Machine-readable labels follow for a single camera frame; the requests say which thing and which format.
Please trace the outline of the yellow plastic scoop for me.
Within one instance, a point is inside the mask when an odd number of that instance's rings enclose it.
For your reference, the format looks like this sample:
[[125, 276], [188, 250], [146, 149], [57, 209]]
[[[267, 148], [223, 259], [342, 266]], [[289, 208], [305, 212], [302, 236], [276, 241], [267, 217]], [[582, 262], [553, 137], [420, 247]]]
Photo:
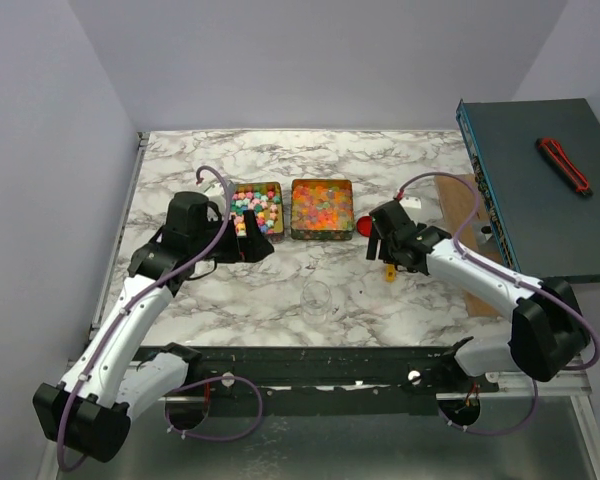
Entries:
[[388, 283], [393, 283], [397, 277], [397, 268], [393, 264], [385, 265], [385, 281]]

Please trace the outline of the tin of paper stars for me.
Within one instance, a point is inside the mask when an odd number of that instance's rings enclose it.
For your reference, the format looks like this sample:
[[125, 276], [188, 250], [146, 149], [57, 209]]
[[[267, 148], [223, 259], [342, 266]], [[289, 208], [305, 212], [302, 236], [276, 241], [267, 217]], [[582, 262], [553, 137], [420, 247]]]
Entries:
[[220, 195], [219, 209], [224, 212], [229, 205], [229, 224], [222, 240], [228, 241], [234, 236], [247, 237], [246, 216], [253, 212], [259, 231], [271, 242], [284, 239], [284, 207], [282, 188], [279, 182], [239, 183], [231, 188], [231, 198], [227, 201]]

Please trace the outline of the tin of gummy candies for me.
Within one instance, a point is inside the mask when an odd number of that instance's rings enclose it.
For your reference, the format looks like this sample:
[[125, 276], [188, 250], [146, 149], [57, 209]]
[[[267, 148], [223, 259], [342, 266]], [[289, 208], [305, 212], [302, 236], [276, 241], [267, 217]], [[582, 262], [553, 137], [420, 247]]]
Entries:
[[294, 179], [290, 229], [294, 240], [351, 240], [354, 231], [351, 181]]

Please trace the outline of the clear glass jar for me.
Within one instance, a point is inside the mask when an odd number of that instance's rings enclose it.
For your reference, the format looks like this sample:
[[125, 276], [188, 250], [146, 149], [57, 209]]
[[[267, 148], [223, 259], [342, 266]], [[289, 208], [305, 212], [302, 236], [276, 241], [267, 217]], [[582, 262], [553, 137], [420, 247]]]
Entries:
[[332, 307], [332, 294], [328, 285], [321, 281], [307, 282], [300, 296], [301, 315], [312, 327], [323, 327]]

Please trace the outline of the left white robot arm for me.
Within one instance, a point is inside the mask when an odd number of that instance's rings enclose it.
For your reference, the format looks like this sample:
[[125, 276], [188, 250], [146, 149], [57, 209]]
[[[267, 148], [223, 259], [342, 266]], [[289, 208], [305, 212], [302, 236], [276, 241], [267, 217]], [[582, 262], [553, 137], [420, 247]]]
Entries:
[[213, 382], [201, 352], [177, 343], [162, 347], [144, 367], [128, 370], [151, 325], [194, 279], [197, 263], [256, 263], [273, 245], [247, 212], [239, 234], [231, 207], [203, 194], [178, 192], [165, 223], [136, 250], [117, 303], [75, 364], [55, 385], [41, 384], [33, 406], [57, 455], [72, 449], [84, 458], [112, 460], [133, 420], [169, 392], [194, 393]]

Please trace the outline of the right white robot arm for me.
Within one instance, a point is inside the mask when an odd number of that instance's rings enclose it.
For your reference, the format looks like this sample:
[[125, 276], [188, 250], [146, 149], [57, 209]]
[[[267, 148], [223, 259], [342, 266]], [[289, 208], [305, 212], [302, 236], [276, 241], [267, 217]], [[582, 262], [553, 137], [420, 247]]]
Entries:
[[371, 211], [370, 260], [443, 280], [494, 308], [511, 324], [509, 335], [463, 340], [440, 379], [460, 392], [488, 372], [523, 372], [550, 381], [591, 342], [571, 286], [511, 271], [455, 240], [448, 232], [414, 222], [391, 200]]

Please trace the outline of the red jar lid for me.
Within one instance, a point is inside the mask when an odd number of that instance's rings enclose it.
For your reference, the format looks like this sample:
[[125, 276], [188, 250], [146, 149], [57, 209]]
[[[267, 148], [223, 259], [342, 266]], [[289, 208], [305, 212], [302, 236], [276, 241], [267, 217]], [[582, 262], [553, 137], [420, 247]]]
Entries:
[[361, 216], [356, 222], [357, 232], [366, 238], [369, 238], [372, 232], [373, 222], [369, 215]]

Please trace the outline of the wooden board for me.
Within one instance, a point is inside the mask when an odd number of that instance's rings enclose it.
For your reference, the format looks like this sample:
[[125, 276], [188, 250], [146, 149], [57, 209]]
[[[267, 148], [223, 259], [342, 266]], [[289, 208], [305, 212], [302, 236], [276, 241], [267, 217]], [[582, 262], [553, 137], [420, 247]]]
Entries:
[[[455, 233], [471, 213], [474, 207], [474, 195], [468, 187], [456, 179], [446, 176], [436, 176], [434, 183], [439, 196], [445, 229], [449, 233]], [[476, 250], [477, 245], [472, 231], [472, 223], [474, 221], [490, 222], [482, 200], [479, 200], [479, 208], [477, 213], [472, 217], [471, 223], [460, 234], [460, 242], [479, 253]], [[487, 253], [482, 256], [498, 264], [504, 264], [499, 249], [496, 253]], [[496, 317], [499, 315], [492, 306], [489, 306], [485, 301], [480, 300], [471, 293], [464, 291], [463, 296], [470, 317]]]

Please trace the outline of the dark grey metal box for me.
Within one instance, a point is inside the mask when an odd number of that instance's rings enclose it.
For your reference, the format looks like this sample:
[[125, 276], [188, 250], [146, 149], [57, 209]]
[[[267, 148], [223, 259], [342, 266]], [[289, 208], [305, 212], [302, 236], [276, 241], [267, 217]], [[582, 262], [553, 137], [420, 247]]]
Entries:
[[[507, 267], [600, 283], [600, 123], [584, 99], [460, 102], [456, 120]], [[536, 146], [557, 141], [591, 194]]]

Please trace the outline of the red black utility knife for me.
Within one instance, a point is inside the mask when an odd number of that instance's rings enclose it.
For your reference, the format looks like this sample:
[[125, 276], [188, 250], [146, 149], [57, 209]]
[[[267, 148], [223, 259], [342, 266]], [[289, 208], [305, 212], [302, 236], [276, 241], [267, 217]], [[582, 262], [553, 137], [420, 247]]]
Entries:
[[591, 197], [593, 190], [586, 176], [574, 165], [562, 145], [554, 138], [542, 137], [535, 141], [536, 150], [566, 185], [577, 195]]

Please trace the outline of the small metal bracket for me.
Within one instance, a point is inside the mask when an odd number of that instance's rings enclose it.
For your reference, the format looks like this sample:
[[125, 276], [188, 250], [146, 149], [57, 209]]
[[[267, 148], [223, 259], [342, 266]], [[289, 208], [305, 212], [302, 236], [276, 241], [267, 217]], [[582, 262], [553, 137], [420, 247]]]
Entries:
[[497, 242], [489, 221], [474, 221], [472, 231], [476, 242], [476, 250], [482, 254], [496, 253], [498, 251]]

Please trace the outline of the black mounting rail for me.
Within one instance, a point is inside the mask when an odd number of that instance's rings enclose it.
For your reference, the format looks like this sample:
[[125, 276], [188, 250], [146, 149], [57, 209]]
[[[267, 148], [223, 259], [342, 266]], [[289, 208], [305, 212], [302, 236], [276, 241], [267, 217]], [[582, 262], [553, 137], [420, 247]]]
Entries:
[[142, 347], [111, 411], [133, 418], [164, 401], [172, 416], [433, 415], [439, 394], [495, 391], [451, 347]]

